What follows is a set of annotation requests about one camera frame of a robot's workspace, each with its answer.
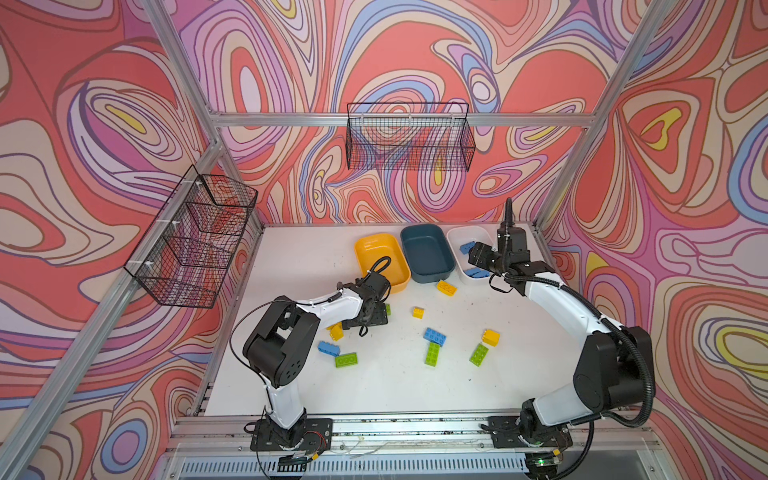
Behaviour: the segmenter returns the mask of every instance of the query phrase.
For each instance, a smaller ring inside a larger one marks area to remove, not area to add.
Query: black wire basket
[[[198,174],[147,258],[126,270],[160,305],[213,308],[257,195],[224,175]]]
[[[469,171],[475,137],[466,102],[357,102],[346,109],[350,170]]]

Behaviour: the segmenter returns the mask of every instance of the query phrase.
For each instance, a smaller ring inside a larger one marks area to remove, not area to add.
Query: colorful swirl wallpaper
[[[546,237],[654,338],[680,478],[768,478],[768,3],[678,2]]]
[[[207,140],[141,2],[0,2],[0,442]],[[138,294],[27,480],[146,478],[200,385],[213,310]]]
[[[173,20],[213,110],[345,112],[464,100],[474,112],[591,112],[644,0],[194,0]],[[349,171],[345,128],[230,127],[266,223],[532,220],[578,136],[477,127],[471,170]]]
[[[163,0],[223,112],[449,101],[592,112],[645,0]],[[205,150],[142,0],[0,0],[0,441]],[[681,478],[768,478],[768,4],[680,0],[545,233],[571,285],[649,329]],[[350,172],[343,128],[221,134],[268,223],[532,220],[578,136],[476,127],[467,173]],[[25,480],[150,478],[194,408],[212,310],[138,294]]]

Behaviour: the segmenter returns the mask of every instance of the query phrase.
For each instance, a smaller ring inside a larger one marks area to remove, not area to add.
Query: lime green lego brick
[[[488,347],[483,345],[482,343],[478,344],[478,348],[475,349],[475,352],[472,354],[472,357],[470,357],[469,361],[474,363],[477,366],[480,366],[482,364],[482,360],[485,358],[485,355],[488,353]]]
[[[345,353],[336,357],[336,368],[357,365],[357,353]]]
[[[440,353],[440,345],[437,343],[429,343],[429,350],[427,350],[427,360],[424,361],[429,366],[437,366],[437,355]]]

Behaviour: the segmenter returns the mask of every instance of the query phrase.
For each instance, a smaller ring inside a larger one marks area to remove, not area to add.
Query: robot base
[[[282,452],[295,448],[311,453],[330,449],[332,435],[332,419],[308,419],[305,412],[293,427],[284,429],[266,417],[256,423],[250,449],[252,452]]]
[[[565,449],[573,445],[571,433],[568,429],[563,431],[559,427],[547,427],[547,429],[551,429],[551,432],[547,432],[545,435],[551,433],[551,437],[543,440],[540,445],[523,442],[520,438],[520,432],[515,431],[518,418],[517,416],[488,417],[488,426],[495,430],[491,433],[491,440],[493,440],[493,447],[495,449],[524,449],[531,446]]]

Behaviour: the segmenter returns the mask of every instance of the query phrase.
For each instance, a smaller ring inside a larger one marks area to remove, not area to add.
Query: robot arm
[[[364,278],[339,283],[330,295],[299,302],[277,297],[248,337],[243,356],[264,379],[272,407],[269,421],[280,445],[293,447],[306,432],[306,410],[293,380],[306,364],[317,330],[341,323],[344,329],[359,326],[363,336],[369,326],[387,323],[383,300],[390,285],[381,272],[390,262],[383,257]],[[290,332],[283,336],[278,329]]]
[[[492,273],[489,284],[494,290],[517,290],[536,302],[581,346],[572,382],[523,404],[514,429],[520,440],[538,445],[567,423],[603,415],[626,426],[639,426],[647,419],[655,392],[650,336],[639,326],[627,329],[603,315],[545,262],[531,262],[525,231],[512,222],[509,199],[498,229],[498,251],[477,243],[469,252],[469,263]],[[511,289],[493,286],[496,276]],[[609,412],[639,402],[644,406],[632,422]]]

